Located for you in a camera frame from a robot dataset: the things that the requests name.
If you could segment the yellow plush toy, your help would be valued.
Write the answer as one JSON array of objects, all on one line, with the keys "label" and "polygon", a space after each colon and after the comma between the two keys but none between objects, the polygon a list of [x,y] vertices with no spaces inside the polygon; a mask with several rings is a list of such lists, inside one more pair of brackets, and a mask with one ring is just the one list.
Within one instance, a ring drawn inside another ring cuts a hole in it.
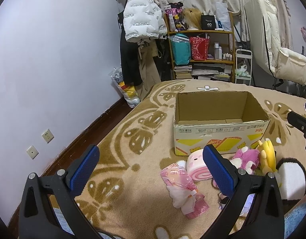
[{"label": "yellow plush toy", "polygon": [[259,167],[263,175],[276,171],[276,154],[271,140],[258,140]]}]

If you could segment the black white penguin plush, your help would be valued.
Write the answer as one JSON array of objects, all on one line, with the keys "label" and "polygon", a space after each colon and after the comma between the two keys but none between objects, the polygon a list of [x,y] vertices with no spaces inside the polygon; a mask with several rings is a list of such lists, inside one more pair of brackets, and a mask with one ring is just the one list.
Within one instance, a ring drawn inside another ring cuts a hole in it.
[{"label": "black white penguin plush", "polygon": [[295,158],[281,158],[276,166],[282,200],[301,200],[306,194],[306,170]]}]

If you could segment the pink bear plush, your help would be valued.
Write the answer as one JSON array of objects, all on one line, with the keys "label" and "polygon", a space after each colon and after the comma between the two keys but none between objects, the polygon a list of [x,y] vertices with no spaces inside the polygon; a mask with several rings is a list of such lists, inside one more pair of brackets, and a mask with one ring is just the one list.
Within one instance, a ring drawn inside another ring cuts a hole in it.
[{"label": "pink bear plush", "polygon": [[230,162],[237,169],[244,169],[248,174],[253,174],[259,165],[259,150],[249,149],[244,146],[237,150],[235,155],[230,159]]}]

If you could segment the pink swiss roll plush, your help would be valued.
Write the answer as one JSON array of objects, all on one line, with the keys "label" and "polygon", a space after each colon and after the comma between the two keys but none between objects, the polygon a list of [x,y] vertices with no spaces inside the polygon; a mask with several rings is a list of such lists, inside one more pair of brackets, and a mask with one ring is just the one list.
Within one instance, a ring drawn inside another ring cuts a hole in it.
[{"label": "pink swiss roll plush", "polygon": [[203,149],[191,153],[186,162],[186,172],[193,181],[212,179],[212,175],[203,160]]}]

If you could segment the pink towel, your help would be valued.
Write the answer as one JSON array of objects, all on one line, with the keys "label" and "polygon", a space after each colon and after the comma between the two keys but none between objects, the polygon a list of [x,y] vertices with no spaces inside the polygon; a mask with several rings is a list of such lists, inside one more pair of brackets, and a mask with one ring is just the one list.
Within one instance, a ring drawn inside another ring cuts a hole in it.
[{"label": "pink towel", "polygon": [[160,176],[172,198],[173,206],[180,209],[188,219],[194,219],[209,209],[205,196],[198,191],[183,166],[170,164],[161,170]]}]

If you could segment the purple doll plush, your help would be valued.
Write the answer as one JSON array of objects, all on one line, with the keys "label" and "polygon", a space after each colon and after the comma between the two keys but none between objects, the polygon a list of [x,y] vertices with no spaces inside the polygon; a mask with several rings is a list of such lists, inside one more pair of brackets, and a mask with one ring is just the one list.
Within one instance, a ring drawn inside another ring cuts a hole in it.
[{"label": "purple doll plush", "polygon": [[219,204],[219,209],[222,210],[226,204],[228,203],[229,201],[229,197],[226,196],[226,195],[223,195],[222,193],[219,193],[218,194],[218,204]]}]

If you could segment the cream padded chair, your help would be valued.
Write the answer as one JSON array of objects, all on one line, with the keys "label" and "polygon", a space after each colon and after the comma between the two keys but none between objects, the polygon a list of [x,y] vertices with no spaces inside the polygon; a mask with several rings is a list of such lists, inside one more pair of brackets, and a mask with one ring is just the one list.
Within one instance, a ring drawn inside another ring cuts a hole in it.
[{"label": "cream padded chair", "polygon": [[276,0],[249,0],[244,10],[257,65],[275,80],[306,86],[306,57],[281,45]]}]

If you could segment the cardboard box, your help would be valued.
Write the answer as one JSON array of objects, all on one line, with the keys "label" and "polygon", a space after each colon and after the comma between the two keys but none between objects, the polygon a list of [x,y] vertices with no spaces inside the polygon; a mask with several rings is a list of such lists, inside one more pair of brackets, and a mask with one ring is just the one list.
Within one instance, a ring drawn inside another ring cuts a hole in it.
[{"label": "cardboard box", "polygon": [[221,154],[257,147],[270,123],[268,114],[248,91],[179,93],[175,101],[174,147],[188,156],[213,145]]}]

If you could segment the white metal cart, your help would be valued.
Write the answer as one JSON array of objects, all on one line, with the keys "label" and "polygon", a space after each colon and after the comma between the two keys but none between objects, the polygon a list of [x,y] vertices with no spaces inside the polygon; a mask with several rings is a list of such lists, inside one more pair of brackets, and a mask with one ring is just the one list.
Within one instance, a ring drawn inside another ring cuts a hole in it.
[{"label": "white metal cart", "polygon": [[237,49],[235,61],[235,84],[250,86],[252,81],[252,51]]}]

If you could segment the red patterned bag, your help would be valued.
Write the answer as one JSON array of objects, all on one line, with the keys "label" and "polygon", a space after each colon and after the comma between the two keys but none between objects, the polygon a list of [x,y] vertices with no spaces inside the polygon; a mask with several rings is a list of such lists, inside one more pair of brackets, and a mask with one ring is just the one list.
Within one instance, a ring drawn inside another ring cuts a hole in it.
[{"label": "red patterned bag", "polygon": [[191,55],[194,61],[207,60],[209,43],[209,37],[190,37]]}]

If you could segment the white plastic bag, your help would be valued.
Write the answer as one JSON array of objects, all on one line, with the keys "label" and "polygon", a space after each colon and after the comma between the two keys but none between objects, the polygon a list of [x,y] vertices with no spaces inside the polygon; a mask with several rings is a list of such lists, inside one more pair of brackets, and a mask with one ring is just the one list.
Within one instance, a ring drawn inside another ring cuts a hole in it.
[{"label": "white plastic bag", "polygon": [[221,22],[222,28],[225,31],[232,31],[230,14],[228,12],[228,5],[222,2],[216,2],[216,17]]}]

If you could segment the black box number 40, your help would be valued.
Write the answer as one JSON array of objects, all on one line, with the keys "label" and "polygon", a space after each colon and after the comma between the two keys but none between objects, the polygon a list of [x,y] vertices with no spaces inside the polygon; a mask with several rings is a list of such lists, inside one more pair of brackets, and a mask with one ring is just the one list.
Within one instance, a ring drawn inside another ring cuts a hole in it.
[{"label": "black box number 40", "polygon": [[202,30],[215,30],[216,21],[214,15],[202,15],[201,16]]}]

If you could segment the plastic bag of toys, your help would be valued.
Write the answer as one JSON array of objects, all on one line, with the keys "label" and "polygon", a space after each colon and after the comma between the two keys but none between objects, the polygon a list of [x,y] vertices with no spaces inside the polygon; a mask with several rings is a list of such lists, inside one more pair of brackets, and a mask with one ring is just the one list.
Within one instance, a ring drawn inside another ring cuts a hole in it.
[{"label": "plastic bag of toys", "polygon": [[114,70],[109,74],[114,85],[123,95],[129,107],[132,109],[140,103],[140,98],[136,92],[133,85],[128,85],[124,82],[124,77],[122,74],[122,68],[114,68]]}]

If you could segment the beige trench coat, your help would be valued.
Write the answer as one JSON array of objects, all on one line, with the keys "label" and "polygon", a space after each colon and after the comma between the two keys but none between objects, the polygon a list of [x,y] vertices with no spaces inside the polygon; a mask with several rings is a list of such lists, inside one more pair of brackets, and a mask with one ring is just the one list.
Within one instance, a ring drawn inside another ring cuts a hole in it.
[{"label": "beige trench coat", "polygon": [[161,82],[154,57],[157,57],[158,49],[156,42],[145,43],[138,49],[139,72],[142,83],[135,86],[140,100],[143,100],[151,88]]}]

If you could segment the wall socket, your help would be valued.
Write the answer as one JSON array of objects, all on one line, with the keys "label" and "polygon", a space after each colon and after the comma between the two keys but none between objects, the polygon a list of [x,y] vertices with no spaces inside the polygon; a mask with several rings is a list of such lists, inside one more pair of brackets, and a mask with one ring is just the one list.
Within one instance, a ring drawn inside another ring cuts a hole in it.
[{"label": "wall socket", "polygon": [[27,154],[30,156],[31,159],[34,159],[38,156],[38,150],[31,145],[27,150],[26,150]]},{"label": "wall socket", "polygon": [[54,135],[53,135],[53,133],[50,131],[50,129],[47,129],[45,132],[43,132],[42,138],[43,138],[43,139],[46,141],[46,143],[48,144],[50,141],[53,140]]}]

